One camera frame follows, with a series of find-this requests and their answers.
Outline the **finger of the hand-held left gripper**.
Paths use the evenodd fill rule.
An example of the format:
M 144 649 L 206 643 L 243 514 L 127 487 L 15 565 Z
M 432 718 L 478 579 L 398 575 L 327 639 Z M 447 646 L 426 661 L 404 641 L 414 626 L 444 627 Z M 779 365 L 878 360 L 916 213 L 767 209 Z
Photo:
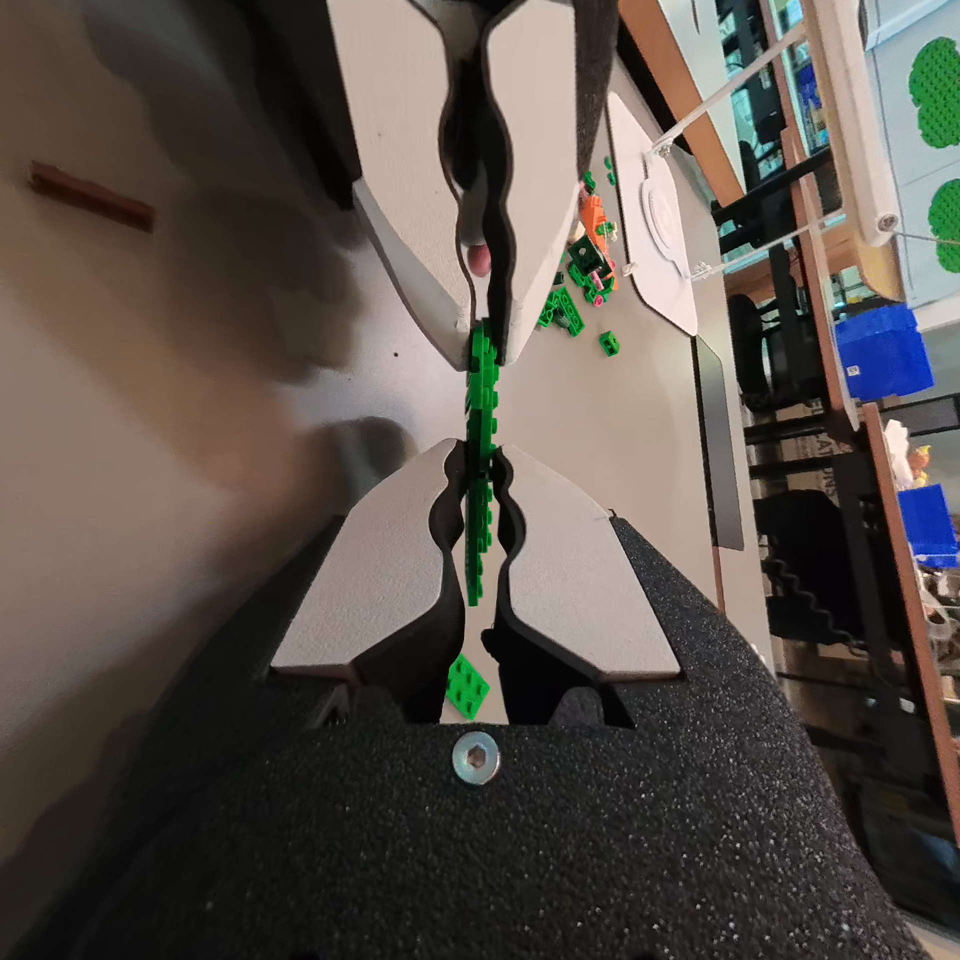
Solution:
M 355 205 L 403 305 L 463 373 L 476 296 L 442 149 L 451 101 L 444 33 L 416 2 L 331 1 L 327 9 L 361 167 Z
M 579 193 L 572 4 L 510 3 L 484 30 L 481 55 L 491 116 L 487 316 L 497 361 L 508 366 L 545 306 Z

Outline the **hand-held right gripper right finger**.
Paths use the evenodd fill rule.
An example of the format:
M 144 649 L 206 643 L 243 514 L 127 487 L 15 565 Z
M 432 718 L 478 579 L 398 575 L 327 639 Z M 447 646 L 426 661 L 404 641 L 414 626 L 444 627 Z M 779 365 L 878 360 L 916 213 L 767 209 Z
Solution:
M 505 558 L 484 643 L 498 665 L 601 685 L 679 677 L 609 511 L 515 445 L 500 446 L 491 466 Z

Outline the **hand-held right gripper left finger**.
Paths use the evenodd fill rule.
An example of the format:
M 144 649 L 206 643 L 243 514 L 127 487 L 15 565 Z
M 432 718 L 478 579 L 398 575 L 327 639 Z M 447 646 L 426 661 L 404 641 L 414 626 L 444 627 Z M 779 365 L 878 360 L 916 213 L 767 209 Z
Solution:
M 438 676 L 464 640 L 454 550 L 466 448 L 446 438 L 348 513 L 270 662 L 311 676 Z

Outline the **green lego plate assembly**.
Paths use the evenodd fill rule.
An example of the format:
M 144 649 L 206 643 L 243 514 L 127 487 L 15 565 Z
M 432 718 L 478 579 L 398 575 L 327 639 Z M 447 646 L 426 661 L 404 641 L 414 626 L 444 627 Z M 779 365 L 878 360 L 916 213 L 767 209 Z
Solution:
M 483 597 L 484 557 L 493 542 L 491 465 L 498 431 L 498 351 L 488 318 L 470 336 L 465 393 L 464 575 L 467 604 Z

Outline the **pile of mixed lego pieces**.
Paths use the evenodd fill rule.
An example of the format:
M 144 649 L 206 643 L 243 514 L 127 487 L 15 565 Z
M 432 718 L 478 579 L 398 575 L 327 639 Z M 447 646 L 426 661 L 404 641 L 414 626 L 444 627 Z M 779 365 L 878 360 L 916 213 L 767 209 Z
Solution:
M 592 171 L 580 180 L 579 207 L 572 222 L 558 270 L 538 317 L 538 325 L 557 327 L 571 337 L 584 329 L 581 311 L 572 290 L 579 291 L 586 306 L 606 306 L 618 290 L 617 265 L 612 247 L 618 225 L 606 213 Z

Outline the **small green lego plate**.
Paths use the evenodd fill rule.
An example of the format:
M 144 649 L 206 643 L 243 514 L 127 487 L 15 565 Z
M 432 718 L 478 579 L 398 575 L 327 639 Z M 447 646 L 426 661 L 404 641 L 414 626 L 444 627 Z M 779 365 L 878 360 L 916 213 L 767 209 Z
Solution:
M 490 685 L 470 660 L 459 654 L 451 663 L 445 697 L 467 721 L 474 721 L 490 691 Z

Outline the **brown lego plate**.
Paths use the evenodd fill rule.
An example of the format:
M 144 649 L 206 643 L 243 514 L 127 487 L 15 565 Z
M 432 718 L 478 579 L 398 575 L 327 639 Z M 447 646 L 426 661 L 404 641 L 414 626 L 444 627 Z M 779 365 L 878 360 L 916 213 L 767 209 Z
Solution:
M 29 186 L 33 193 L 67 207 L 92 213 L 141 233 L 151 234 L 157 210 L 146 201 L 120 194 L 88 179 L 38 161 L 29 165 Z

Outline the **white stand base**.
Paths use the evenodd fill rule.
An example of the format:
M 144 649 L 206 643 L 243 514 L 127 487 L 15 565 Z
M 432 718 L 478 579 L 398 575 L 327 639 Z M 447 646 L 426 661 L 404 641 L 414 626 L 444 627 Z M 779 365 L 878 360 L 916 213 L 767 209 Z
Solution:
M 721 273 L 721 266 L 690 263 L 671 168 L 615 91 L 606 95 L 606 130 L 626 259 L 622 275 L 643 305 L 694 338 L 699 320 L 693 287 Z

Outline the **metal shelving rack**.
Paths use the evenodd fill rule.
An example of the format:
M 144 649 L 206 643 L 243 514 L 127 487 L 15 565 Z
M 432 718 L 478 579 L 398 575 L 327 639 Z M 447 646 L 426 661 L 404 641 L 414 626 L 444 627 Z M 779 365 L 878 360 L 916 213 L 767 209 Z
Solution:
M 881 410 L 841 395 L 812 241 L 770 248 L 767 302 L 726 282 L 776 678 L 886 891 L 957 939 L 956 623 L 922 591 Z

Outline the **blue storage bin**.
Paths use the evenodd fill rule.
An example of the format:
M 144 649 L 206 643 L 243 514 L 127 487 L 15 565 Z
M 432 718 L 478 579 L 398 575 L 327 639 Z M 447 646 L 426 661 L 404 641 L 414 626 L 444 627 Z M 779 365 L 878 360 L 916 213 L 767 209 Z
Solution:
M 901 490 L 897 501 L 914 559 L 931 568 L 958 569 L 958 534 L 942 485 Z
M 835 324 L 849 393 L 860 402 L 908 397 L 935 384 L 914 311 L 903 303 L 873 308 Z

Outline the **green cloud-shaped baseplate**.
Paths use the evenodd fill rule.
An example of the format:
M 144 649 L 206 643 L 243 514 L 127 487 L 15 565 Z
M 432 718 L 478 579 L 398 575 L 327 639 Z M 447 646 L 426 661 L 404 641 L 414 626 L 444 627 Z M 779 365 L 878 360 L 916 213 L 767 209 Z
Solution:
M 933 149 L 959 144 L 959 52 L 955 38 L 927 42 L 913 60 L 908 92 L 922 141 Z
M 927 213 L 938 263 L 952 274 L 959 274 L 959 191 L 958 177 L 943 183 L 931 198 Z

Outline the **white stand frame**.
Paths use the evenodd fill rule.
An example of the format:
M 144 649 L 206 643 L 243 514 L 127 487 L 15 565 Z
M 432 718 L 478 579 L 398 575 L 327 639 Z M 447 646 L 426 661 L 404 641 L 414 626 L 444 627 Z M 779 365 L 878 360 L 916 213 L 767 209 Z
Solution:
M 649 155 L 664 154 L 673 142 L 701 116 L 756 76 L 762 67 L 783 54 L 788 46 L 809 44 L 814 73 L 824 94 L 826 128 L 834 167 L 844 197 L 846 219 L 855 225 L 860 250 L 878 251 L 895 241 L 898 244 L 897 280 L 879 286 L 881 277 L 870 272 L 865 278 L 882 297 L 908 300 L 922 305 L 917 282 L 909 272 L 908 253 L 925 244 L 928 259 L 935 256 L 937 240 L 908 228 L 912 210 L 907 189 L 933 173 L 927 160 L 920 161 L 920 144 L 928 151 L 935 147 L 922 133 L 894 138 L 895 119 L 906 111 L 907 93 L 882 92 L 882 72 L 907 84 L 910 69 L 906 53 L 895 54 L 914 26 L 932 27 L 931 18 L 950 2 L 802 2 L 801 24 L 779 39 L 735 78 L 654 141 Z

